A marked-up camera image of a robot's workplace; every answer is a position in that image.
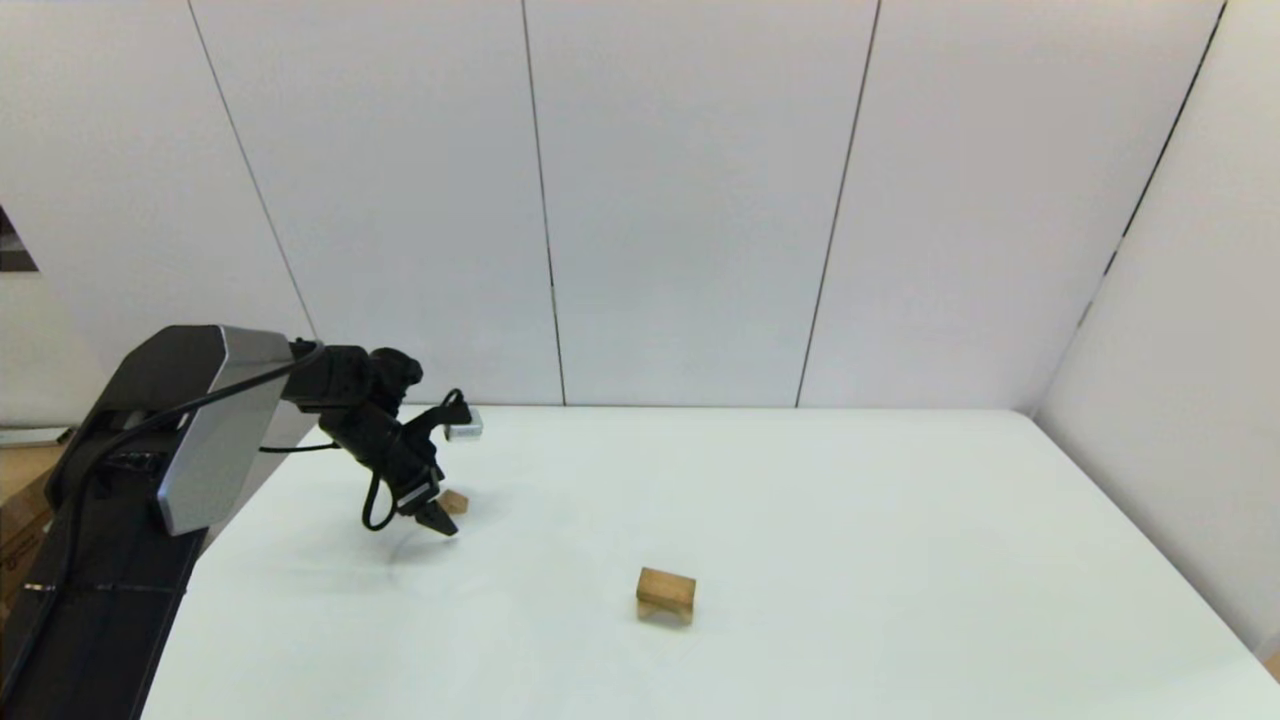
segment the silver panel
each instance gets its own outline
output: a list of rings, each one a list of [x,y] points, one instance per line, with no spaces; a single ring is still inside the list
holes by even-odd
[[[221,327],[227,357],[210,392],[293,360],[280,333]],[[201,407],[160,483],[169,534],[207,528],[230,514],[288,377]]]

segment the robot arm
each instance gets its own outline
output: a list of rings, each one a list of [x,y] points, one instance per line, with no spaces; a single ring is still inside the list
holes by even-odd
[[[444,534],[438,425],[477,425],[461,392],[396,415],[422,379],[396,350],[169,327],[111,377],[46,487],[54,520],[5,624],[4,717],[138,717],[211,524],[239,495],[280,398],[372,473],[393,514]]]

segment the white table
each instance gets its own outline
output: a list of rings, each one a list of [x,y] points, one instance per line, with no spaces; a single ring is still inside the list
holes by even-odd
[[[452,539],[365,530],[364,469],[291,457],[196,566],[146,717],[1280,717],[1019,415],[483,415],[442,443]],[[691,626],[636,620],[644,565],[698,579]]]

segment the white corner wall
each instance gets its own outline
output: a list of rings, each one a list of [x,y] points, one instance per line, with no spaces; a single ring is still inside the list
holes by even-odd
[[[1280,3],[1233,0],[1037,420],[1240,638],[1280,646]]]

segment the cardboard box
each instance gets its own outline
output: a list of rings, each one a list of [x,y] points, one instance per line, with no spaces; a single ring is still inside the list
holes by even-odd
[[[52,520],[45,483],[64,447],[0,451],[0,623],[36,560]]]

